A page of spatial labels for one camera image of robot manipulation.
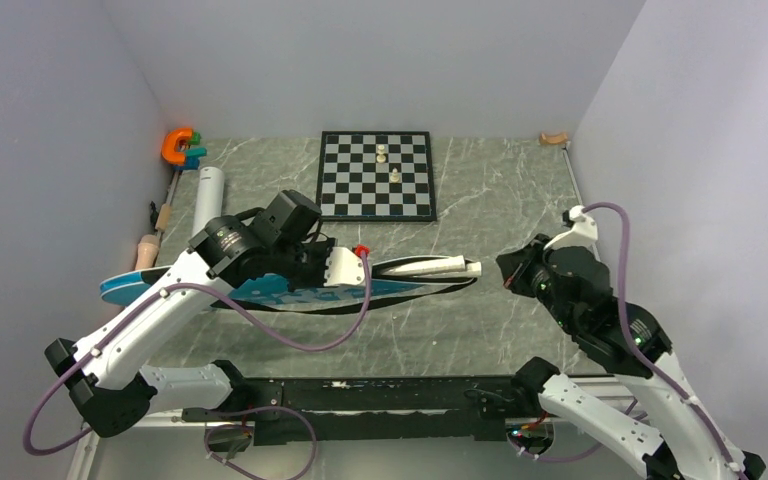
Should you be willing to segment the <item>teal green toy blocks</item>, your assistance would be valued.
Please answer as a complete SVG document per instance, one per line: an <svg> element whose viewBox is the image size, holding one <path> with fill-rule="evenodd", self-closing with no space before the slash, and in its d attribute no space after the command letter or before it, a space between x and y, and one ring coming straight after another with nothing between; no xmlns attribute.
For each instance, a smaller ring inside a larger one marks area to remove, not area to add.
<svg viewBox="0 0 768 480"><path fill-rule="evenodd" d="M207 155L207 149L201 145L202 137L198 131L193 131L189 138L181 143L181 152L184 154L182 171L198 170L201 159Z"/></svg>

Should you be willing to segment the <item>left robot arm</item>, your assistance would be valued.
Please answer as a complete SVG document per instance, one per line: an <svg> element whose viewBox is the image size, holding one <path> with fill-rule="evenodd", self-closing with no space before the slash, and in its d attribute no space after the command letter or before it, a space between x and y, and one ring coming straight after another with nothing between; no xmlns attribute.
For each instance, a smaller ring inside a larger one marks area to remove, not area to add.
<svg viewBox="0 0 768 480"><path fill-rule="evenodd" d="M266 208L209 220L175 263L114 319L71 342L45 350L83 420L99 436L118 435L144 416L177 408L239 417L254 393L227 360L201 368L161 370L152 355L197 314L250 280L276 274L289 290L324 287L342 248L310 242L319 207L295 190Z"/></svg>

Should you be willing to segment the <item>aluminium frame rail left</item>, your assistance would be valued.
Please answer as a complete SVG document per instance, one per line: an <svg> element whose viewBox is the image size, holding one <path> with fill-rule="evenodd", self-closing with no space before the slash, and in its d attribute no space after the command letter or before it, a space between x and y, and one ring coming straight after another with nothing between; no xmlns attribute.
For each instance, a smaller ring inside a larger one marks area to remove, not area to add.
<svg viewBox="0 0 768 480"><path fill-rule="evenodd" d="M153 413L111 438L91 433L76 447L68 479L182 479L195 458L198 423L182 420L181 409Z"/></svg>

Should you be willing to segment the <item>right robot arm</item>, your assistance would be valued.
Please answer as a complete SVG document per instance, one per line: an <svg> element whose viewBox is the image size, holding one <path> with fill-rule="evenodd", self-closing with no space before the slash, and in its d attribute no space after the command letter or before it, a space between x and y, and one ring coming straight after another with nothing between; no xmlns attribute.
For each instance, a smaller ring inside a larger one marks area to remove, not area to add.
<svg viewBox="0 0 768 480"><path fill-rule="evenodd" d="M534 357L511 380L517 411L541 409L577 426L643 479L759 479L763 459L714 426L678 362L671 340L645 308L620 301L609 268L586 247L551 249L539 234L496 263L504 287L536 299L593 362L631 393L647 417L635 420L584 393Z"/></svg>

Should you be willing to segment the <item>black white chessboard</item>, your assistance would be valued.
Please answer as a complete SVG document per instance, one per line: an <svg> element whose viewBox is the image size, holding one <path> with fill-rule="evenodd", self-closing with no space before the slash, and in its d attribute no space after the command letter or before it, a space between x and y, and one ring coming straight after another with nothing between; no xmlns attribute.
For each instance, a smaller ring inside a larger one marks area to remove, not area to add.
<svg viewBox="0 0 768 480"><path fill-rule="evenodd" d="M376 146L386 145L386 162ZM393 168L399 183L391 183ZM320 138L316 203L331 222L437 220L428 131L324 131Z"/></svg>

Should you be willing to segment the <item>white shuttlecock tube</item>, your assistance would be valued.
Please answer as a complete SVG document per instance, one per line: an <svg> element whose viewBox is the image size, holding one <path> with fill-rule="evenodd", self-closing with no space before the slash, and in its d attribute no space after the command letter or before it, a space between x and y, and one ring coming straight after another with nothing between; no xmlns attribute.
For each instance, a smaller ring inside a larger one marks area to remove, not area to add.
<svg viewBox="0 0 768 480"><path fill-rule="evenodd" d="M206 224L222 214L225 175L217 167L203 167L199 170L193 222L190 236L203 230Z"/></svg>

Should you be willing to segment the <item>orange C-shaped toy block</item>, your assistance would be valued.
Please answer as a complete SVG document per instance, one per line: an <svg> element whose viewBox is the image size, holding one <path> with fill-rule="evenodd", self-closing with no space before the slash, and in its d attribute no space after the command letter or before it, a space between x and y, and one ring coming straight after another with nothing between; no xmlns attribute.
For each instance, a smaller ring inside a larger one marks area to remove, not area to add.
<svg viewBox="0 0 768 480"><path fill-rule="evenodd" d="M186 150L194 133L192 127L181 127L170 131L163 141L161 157L172 166L184 166L187 161Z"/></svg>

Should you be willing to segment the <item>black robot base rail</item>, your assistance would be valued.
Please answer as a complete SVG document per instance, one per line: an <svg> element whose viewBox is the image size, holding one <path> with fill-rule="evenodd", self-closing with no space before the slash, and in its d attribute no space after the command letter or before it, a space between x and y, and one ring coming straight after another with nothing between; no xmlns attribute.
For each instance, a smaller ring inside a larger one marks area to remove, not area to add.
<svg viewBox="0 0 768 480"><path fill-rule="evenodd" d="M245 397L217 413L187 408L187 423L238 423L257 446L293 441L470 438L503 441L539 418L508 375L248 378Z"/></svg>

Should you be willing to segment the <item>small wooden arch block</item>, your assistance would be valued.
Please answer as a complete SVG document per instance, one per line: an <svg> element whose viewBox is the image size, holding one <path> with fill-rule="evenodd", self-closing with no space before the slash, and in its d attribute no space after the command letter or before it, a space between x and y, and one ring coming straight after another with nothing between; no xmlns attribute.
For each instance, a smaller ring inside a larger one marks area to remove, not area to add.
<svg viewBox="0 0 768 480"><path fill-rule="evenodd" d="M564 146L569 142L569 136L566 132L559 132L559 133L541 132L538 137L538 140L541 145Z"/></svg>

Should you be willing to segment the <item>blue racket bag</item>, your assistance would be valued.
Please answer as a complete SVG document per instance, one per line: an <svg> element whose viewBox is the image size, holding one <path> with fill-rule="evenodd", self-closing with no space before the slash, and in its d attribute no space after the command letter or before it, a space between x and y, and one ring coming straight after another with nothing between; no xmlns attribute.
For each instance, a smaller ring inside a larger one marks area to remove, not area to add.
<svg viewBox="0 0 768 480"><path fill-rule="evenodd" d="M467 263L479 262L464 258ZM374 272L376 266L392 260L372 265L372 287L368 306L370 310L395 306L425 296L455 293L473 285L480 278L468 277L464 272L414 277L380 276ZM99 295L107 303L127 306L161 279L167 270L166 266L157 266L110 277L100 283ZM307 315L357 313L362 307L364 296L365 287L362 285L290 291L287 280L276 275L267 275L257 280L251 280L229 294L233 301L249 311L274 313L296 311Z"/></svg>

